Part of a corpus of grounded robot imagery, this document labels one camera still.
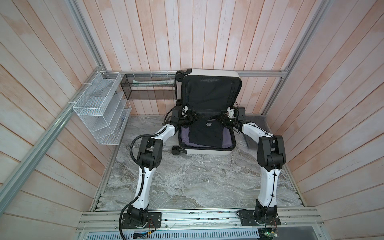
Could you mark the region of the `purple towel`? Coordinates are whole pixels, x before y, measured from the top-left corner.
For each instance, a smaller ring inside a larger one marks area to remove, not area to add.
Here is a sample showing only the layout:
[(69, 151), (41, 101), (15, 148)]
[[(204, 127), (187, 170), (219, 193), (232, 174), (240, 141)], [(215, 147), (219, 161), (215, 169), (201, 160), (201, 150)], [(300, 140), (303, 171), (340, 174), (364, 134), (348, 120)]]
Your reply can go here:
[(181, 128), (181, 141), (188, 147), (228, 149), (235, 146), (231, 132), (227, 128), (223, 129), (223, 136), (220, 138), (218, 134), (198, 134), (196, 142), (191, 142), (189, 134), (190, 127)]

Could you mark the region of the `black t-shirt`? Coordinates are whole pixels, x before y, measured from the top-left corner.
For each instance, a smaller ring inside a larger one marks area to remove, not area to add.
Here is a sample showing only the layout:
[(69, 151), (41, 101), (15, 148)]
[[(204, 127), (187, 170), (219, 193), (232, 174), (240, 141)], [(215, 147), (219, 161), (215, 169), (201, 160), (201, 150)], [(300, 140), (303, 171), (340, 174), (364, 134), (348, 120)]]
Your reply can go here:
[(230, 130), (218, 121), (199, 119), (189, 126), (188, 136), (193, 146), (227, 149), (233, 145)]

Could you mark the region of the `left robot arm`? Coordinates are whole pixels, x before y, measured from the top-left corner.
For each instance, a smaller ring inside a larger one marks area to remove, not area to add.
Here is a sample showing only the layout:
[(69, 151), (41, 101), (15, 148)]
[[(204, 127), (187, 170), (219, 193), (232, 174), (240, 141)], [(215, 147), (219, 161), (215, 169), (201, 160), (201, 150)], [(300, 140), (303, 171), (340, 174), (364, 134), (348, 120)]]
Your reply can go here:
[(198, 119), (198, 115), (183, 107), (169, 111), (162, 127), (154, 134), (139, 135), (132, 141), (129, 152), (132, 160), (139, 166), (139, 179), (135, 198), (123, 207), (119, 216), (119, 230), (123, 226), (144, 228), (148, 222), (149, 191), (153, 175), (162, 161), (163, 143), (174, 136), (181, 127), (187, 127)]

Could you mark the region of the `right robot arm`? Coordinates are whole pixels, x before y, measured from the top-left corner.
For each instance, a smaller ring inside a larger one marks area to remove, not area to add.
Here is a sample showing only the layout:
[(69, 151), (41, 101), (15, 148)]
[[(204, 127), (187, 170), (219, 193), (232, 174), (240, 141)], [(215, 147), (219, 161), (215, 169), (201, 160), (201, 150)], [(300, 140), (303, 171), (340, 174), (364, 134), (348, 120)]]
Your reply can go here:
[(283, 137), (268, 133), (247, 120), (244, 107), (229, 107), (220, 122), (225, 127), (237, 129), (258, 142), (257, 162), (261, 167), (261, 188), (253, 211), (254, 222), (259, 225), (280, 225), (277, 184), (281, 169), (287, 160)]

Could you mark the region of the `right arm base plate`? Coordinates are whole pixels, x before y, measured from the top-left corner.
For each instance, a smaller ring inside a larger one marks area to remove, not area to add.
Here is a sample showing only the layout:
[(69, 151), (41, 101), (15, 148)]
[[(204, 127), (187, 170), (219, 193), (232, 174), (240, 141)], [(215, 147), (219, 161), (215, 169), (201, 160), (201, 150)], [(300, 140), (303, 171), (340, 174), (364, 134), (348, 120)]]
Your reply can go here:
[(237, 217), (242, 226), (280, 226), (281, 220), (278, 215), (266, 215), (259, 213), (259, 210), (238, 210)]

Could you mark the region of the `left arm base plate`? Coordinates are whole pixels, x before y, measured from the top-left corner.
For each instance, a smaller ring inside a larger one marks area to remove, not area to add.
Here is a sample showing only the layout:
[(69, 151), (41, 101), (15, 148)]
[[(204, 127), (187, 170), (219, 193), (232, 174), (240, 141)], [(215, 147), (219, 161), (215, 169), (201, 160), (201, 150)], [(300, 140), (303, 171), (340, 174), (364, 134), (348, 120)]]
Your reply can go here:
[(144, 212), (139, 214), (124, 213), (120, 221), (120, 229), (159, 229), (162, 223), (161, 212)]

